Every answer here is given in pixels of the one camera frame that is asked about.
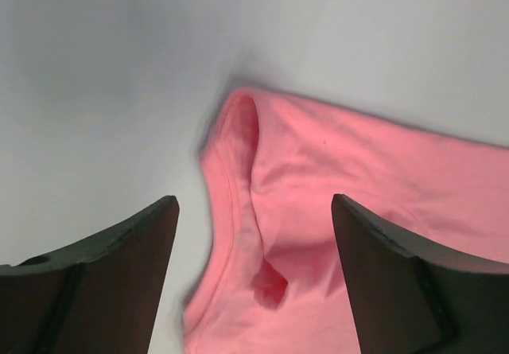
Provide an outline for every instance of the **white background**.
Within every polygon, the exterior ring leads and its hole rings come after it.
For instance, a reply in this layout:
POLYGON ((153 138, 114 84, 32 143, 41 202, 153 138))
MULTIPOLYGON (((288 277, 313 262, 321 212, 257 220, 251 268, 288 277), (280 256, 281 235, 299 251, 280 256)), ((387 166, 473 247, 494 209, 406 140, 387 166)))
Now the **white background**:
POLYGON ((509 0, 0 0, 0 263, 181 218, 151 353, 210 248, 197 152, 227 90, 289 90, 509 145, 509 0))

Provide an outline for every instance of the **garment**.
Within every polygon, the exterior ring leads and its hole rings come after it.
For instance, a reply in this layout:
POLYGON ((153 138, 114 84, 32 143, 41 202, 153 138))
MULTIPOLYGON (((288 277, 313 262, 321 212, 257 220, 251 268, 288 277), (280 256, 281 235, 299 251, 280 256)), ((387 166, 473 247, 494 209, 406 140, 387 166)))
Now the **garment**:
POLYGON ((214 242, 188 354, 359 353, 332 226, 344 193, 439 243, 509 261, 509 150, 243 88, 201 164, 214 242))

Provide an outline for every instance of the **cloth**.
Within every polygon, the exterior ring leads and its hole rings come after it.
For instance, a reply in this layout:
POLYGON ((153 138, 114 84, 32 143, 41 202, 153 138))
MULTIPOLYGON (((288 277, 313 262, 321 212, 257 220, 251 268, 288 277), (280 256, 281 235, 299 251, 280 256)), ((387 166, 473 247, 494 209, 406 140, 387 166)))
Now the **cloth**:
POLYGON ((335 193, 449 247, 509 261, 503 148, 243 88, 201 164, 214 241, 185 310, 188 354, 359 353, 335 193))

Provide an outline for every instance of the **white surface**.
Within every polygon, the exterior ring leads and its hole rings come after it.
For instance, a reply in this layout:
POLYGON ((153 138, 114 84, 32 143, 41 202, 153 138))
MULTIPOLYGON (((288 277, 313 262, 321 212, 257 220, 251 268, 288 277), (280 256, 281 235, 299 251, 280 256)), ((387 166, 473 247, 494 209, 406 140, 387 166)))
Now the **white surface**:
POLYGON ((0 262, 181 204, 151 353, 210 247, 197 149, 244 79, 509 145, 509 0, 0 0, 0 262))

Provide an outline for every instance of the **black plastic part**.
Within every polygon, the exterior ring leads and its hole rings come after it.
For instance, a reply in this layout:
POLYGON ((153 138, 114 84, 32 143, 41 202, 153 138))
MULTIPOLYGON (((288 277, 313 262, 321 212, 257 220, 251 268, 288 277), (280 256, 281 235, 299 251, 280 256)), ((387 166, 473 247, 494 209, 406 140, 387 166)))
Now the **black plastic part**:
POLYGON ((345 195, 332 218, 363 354, 507 354, 509 265, 455 251, 345 195))
POLYGON ((177 228, 166 196, 77 243, 0 266, 0 354, 145 354, 177 228))

